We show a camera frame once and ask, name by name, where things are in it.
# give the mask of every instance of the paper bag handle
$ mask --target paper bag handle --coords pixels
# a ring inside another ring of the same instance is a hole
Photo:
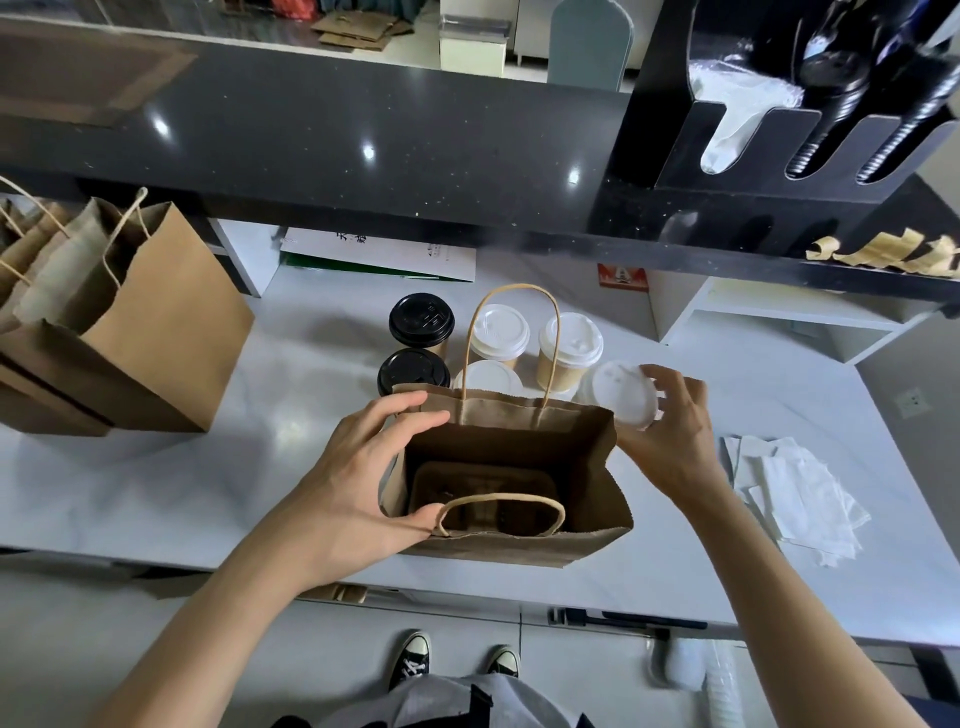
[[[20,226],[16,224],[16,221],[13,220],[10,213],[0,205],[0,215],[3,215],[4,220],[7,221],[7,227],[13,230],[16,233],[17,237],[23,237],[23,230],[20,229]]]
[[[483,503],[487,500],[523,500],[528,503],[545,503],[551,508],[556,509],[557,519],[553,522],[553,525],[543,531],[543,533],[538,534],[538,536],[553,536],[553,534],[564,525],[564,521],[566,520],[566,509],[564,505],[558,500],[547,496],[533,496],[529,493],[483,493],[477,496],[457,497],[449,503],[446,503],[444,507],[440,509],[440,513],[437,514],[437,530],[440,531],[440,535],[445,537],[449,537],[450,535],[450,532],[444,528],[444,518],[446,518],[446,514],[453,508],[470,503]]]
[[[30,202],[32,202],[34,205],[36,205],[36,206],[40,209],[40,211],[43,212],[44,215],[46,215],[47,217],[49,217],[51,220],[54,221],[54,225],[56,225],[58,228],[60,228],[60,232],[62,232],[64,235],[67,235],[67,231],[66,231],[66,228],[63,226],[63,223],[62,223],[60,220],[58,220],[58,219],[53,215],[53,213],[50,212],[50,210],[48,210],[46,207],[44,207],[44,206],[43,206],[43,203],[42,203],[40,200],[38,200],[36,197],[34,197],[32,194],[30,194],[27,190],[25,190],[25,189],[24,189],[23,187],[21,187],[19,184],[17,184],[16,182],[11,182],[10,180],[8,180],[8,179],[7,179],[6,177],[4,177],[3,175],[0,175],[0,182],[2,182],[3,184],[5,184],[5,185],[6,185],[7,187],[9,187],[10,189],[12,189],[12,190],[14,190],[14,191],[16,191],[16,192],[19,192],[21,195],[23,195],[23,196],[26,197],[28,200],[30,200]],[[3,209],[1,206],[0,206],[0,213],[3,213],[3,216],[7,219],[7,224],[10,225],[10,226],[14,229],[14,231],[15,231],[20,237],[23,237],[23,231],[22,231],[22,230],[20,229],[20,227],[17,226],[17,224],[13,221],[13,218],[11,218],[10,214],[9,214],[5,209]],[[20,271],[16,270],[16,268],[14,268],[13,266],[11,266],[10,263],[8,263],[6,260],[0,259],[0,267],[6,268],[8,271],[10,271],[11,273],[13,273],[15,276],[17,276],[20,280],[22,280],[22,281],[23,281],[24,283],[26,283],[27,285],[33,285],[33,282],[32,282],[30,279],[28,279],[26,276],[24,276],[22,273],[20,273]]]
[[[117,235],[120,234],[120,230],[123,229],[124,225],[127,224],[127,221],[130,220],[130,216],[136,212],[136,216],[140,220],[140,227],[143,228],[143,234],[147,236],[147,239],[150,239],[150,231],[147,230],[146,223],[143,222],[143,212],[140,211],[140,203],[143,202],[146,198],[148,190],[146,187],[140,187],[136,191],[136,197],[133,198],[133,204],[127,208],[127,211],[120,216],[120,222],[117,223],[116,227],[113,229],[113,232],[110,234],[110,237],[107,239],[107,246],[104,248],[104,254],[100,256],[100,262],[104,264],[104,269],[107,271],[107,275],[110,276],[110,279],[113,281],[113,284],[117,287],[117,290],[120,290],[120,279],[116,277],[113,271],[110,270],[109,263],[107,263],[107,253],[109,253],[110,246],[113,245],[113,241],[117,239]]]
[[[60,220],[58,220],[53,215],[53,213],[50,212],[50,210],[44,207],[43,203],[41,203],[40,200],[38,200],[36,197],[30,194],[27,190],[25,190],[19,184],[17,184],[16,182],[11,182],[3,175],[0,175],[0,182],[7,185],[11,189],[19,192],[21,195],[23,195],[28,200],[30,200],[30,202],[32,202],[34,205],[39,207],[40,210],[42,210],[44,215],[46,215],[47,217],[49,217],[51,220],[54,221],[54,224],[58,228],[60,228],[60,232],[62,232],[67,237],[70,236],[70,233],[66,231],[66,227],[63,225],[63,223]],[[104,248],[104,254],[100,256],[100,261],[103,263],[104,268],[107,270],[107,273],[110,276],[110,279],[113,280],[117,288],[120,288],[120,279],[113,274],[113,271],[110,270],[110,267],[107,264],[107,252],[109,251],[110,246],[113,245],[113,241],[116,240],[117,235],[120,234],[120,230],[123,228],[124,224],[126,224],[126,222],[130,219],[130,216],[133,215],[134,212],[136,212],[137,216],[139,217],[140,227],[143,228],[144,234],[146,234],[148,238],[150,237],[150,233],[147,230],[147,226],[143,222],[143,213],[140,211],[140,203],[143,202],[146,196],[147,196],[147,188],[140,187],[140,189],[138,189],[136,192],[136,197],[133,200],[133,204],[127,208],[127,211],[124,212],[123,215],[121,215],[120,222],[117,223],[116,227],[113,229],[113,232],[110,234],[110,237],[107,240],[107,246]],[[7,223],[13,227],[13,229],[20,235],[20,237],[23,237],[23,231],[16,225],[16,223],[13,221],[9,213],[2,207],[0,207],[0,213],[3,214],[3,216],[7,219]],[[16,268],[11,266],[10,263],[8,263],[6,260],[0,259],[0,267],[6,268],[8,271],[13,273],[15,276],[17,276],[20,280],[22,280],[27,285],[34,284],[33,281],[31,281],[25,275],[20,273],[20,271],[16,270]]]
[[[557,314],[557,342],[553,346],[553,361],[550,364],[550,378],[547,379],[546,382],[546,390],[543,392],[543,402],[540,403],[540,409],[543,409],[546,406],[547,401],[550,399],[550,390],[553,388],[553,375],[557,373],[557,353],[560,350],[560,307],[557,305],[557,299],[555,299],[550,291],[546,290],[546,288],[540,288],[538,285],[534,285],[533,283],[508,283],[507,285],[497,286],[490,293],[484,296],[477,305],[476,310],[473,311],[473,318],[470,319],[470,326],[467,329],[467,351],[464,353],[464,382],[460,390],[460,408],[457,417],[458,423],[463,422],[465,409],[464,405],[467,402],[467,367],[470,363],[470,342],[473,341],[473,327],[476,326],[477,318],[480,316],[480,311],[483,310],[483,307],[486,305],[487,301],[489,301],[497,293],[511,291],[517,288],[529,288],[533,291],[540,291],[544,296],[550,299],[550,302],[553,304],[554,313]]]
[[[15,183],[15,182],[11,182],[10,180],[8,180],[6,177],[4,177],[4,176],[2,176],[2,175],[0,175],[0,182],[2,182],[3,184],[5,184],[7,187],[10,187],[11,189],[19,192],[21,195],[23,195],[23,196],[26,197],[28,200],[30,200],[30,202],[32,202],[34,205],[36,205],[37,207],[40,208],[40,210],[43,212],[43,214],[45,214],[47,217],[49,217],[51,220],[54,221],[54,224],[55,224],[58,228],[60,228],[60,232],[62,232],[64,235],[67,234],[66,228],[63,226],[63,223],[62,223],[60,220],[58,220],[56,217],[54,217],[53,214],[51,214],[50,210],[48,210],[46,207],[43,206],[43,204],[40,202],[40,200],[38,200],[36,197],[34,197],[32,194],[30,194],[27,190],[25,190],[25,189],[24,189],[23,187],[21,187],[19,184]],[[4,210],[4,217],[7,217],[7,212],[6,212],[6,210]],[[9,217],[7,217],[7,221],[8,221],[8,222],[12,222],[12,220],[11,220]]]

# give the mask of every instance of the white plastic lid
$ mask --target white plastic lid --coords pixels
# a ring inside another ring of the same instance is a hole
[[[473,325],[470,348],[485,359],[510,361],[526,351],[530,325],[523,314],[502,303],[488,303]]]
[[[463,387],[464,373],[454,378],[451,387]],[[488,392],[502,392],[505,395],[523,396],[523,382],[517,373],[499,361],[481,359],[474,361],[467,367],[467,388],[483,389]]]
[[[567,311],[560,314],[560,350],[557,361],[565,367],[583,369],[592,367],[603,354],[603,334],[582,313]],[[553,356],[557,342],[557,317],[554,316],[540,330],[540,351]]]
[[[606,407],[624,425],[647,427],[657,416],[657,387],[638,366],[606,361],[584,375],[577,401]]]

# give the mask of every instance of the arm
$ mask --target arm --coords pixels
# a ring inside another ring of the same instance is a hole
[[[390,395],[343,419],[317,465],[183,605],[88,726],[216,726],[253,650],[295,596],[429,536],[439,504],[389,519],[377,502],[394,456],[449,417],[402,414],[381,431],[425,399]]]
[[[642,367],[663,419],[619,445],[683,511],[716,569],[781,728],[924,728],[740,502],[717,460],[707,386]]]

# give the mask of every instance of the left hand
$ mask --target left hand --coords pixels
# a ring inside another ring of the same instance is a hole
[[[426,392],[390,395],[345,417],[313,469],[231,558],[246,556],[274,577],[281,573],[292,597],[426,539],[436,525],[440,503],[388,518],[380,511],[377,493],[381,477],[410,439],[449,419],[445,411],[400,414],[426,397]],[[398,415],[396,421],[383,429],[391,415]]]

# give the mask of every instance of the right hand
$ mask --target right hand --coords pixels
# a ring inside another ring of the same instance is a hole
[[[616,426],[617,444],[681,510],[728,497],[707,412],[707,385],[658,364],[640,370],[665,394],[663,417],[646,429]]]

